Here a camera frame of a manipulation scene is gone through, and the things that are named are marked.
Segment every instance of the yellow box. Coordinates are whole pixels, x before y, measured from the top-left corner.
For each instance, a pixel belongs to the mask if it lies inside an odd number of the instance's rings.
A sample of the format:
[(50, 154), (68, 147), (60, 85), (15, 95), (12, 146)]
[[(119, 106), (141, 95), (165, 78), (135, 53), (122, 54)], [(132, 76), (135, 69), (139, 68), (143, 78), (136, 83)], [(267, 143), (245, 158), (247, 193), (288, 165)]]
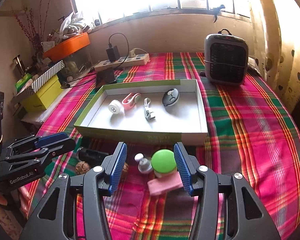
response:
[(35, 94), (22, 100), (21, 105), (27, 112), (47, 110), (61, 92), (58, 76), (54, 75)]

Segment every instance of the black charger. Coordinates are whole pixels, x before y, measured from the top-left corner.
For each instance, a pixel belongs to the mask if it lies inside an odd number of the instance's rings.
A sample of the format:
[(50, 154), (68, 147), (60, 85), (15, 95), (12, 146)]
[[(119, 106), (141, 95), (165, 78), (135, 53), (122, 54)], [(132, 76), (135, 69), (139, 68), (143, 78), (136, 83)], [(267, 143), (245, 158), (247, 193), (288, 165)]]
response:
[(108, 54), (108, 59), (110, 62), (115, 62), (120, 58), (118, 47), (112, 47), (111, 43), (109, 43), (109, 48), (106, 49), (106, 52)]

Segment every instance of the bed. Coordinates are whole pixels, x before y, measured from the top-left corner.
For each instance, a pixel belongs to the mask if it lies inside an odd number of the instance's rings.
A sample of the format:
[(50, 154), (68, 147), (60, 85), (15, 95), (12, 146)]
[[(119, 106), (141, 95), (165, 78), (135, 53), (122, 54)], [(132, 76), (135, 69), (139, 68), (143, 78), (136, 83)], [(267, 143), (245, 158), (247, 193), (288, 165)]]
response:
[[(215, 172), (241, 172), (270, 213), (283, 240), (300, 223), (300, 134), (278, 97), (258, 76), (248, 74), (240, 87), (216, 85), (199, 76), (204, 70), (202, 53), (150, 55), (143, 66), (116, 71), (118, 82), (164, 79), (196, 79), (206, 111), (209, 135), (201, 147), (187, 147), (200, 164)], [(73, 152), (53, 159), (46, 176), (27, 185), (31, 195), (28, 216), (57, 176), (75, 175), (76, 150), (82, 136), (74, 122), (95, 95), (94, 83), (73, 88), (41, 127), (38, 135), (65, 131), (77, 142)], [(91, 148), (112, 152), (117, 142), (93, 139)], [(148, 178), (138, 172), (136, 153), (154, 153), (167, 146), (128, 145), (129, 171), (105, 207), (114, 240), (188, 239), (197, 198), (183, 190), (151, 197)], [(78, 235), (84, 236), (82, 198), (77, 199)], [(222, 208), (217, 238), (222, 238)]]

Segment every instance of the black phone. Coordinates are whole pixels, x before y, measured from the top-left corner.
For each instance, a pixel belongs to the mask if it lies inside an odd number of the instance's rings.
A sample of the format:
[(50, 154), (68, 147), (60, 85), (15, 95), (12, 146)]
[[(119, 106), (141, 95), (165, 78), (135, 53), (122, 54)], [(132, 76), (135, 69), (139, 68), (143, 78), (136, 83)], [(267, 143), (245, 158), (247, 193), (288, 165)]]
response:
[(96, 76), (96, 92), (103, 86), (103, 85), (109, 85), (109, 84), (116, 84), (117, 79), (115, 78), (113, 68), (107, 68), (105, 70), (102, 70), (100, 72), (97, 72)]

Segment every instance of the orange lid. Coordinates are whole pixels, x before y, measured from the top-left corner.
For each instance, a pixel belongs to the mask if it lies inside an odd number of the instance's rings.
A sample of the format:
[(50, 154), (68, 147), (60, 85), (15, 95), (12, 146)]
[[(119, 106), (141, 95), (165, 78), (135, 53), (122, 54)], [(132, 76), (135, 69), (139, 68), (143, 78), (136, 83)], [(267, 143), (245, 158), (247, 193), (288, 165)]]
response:
[(52, 49), (49, 49), (43, 54), (43, 58), (48, 57), (53, 62), (57, 62), (89, 44), (90, 40), (88, 34), (82, 33), (57, 44)]

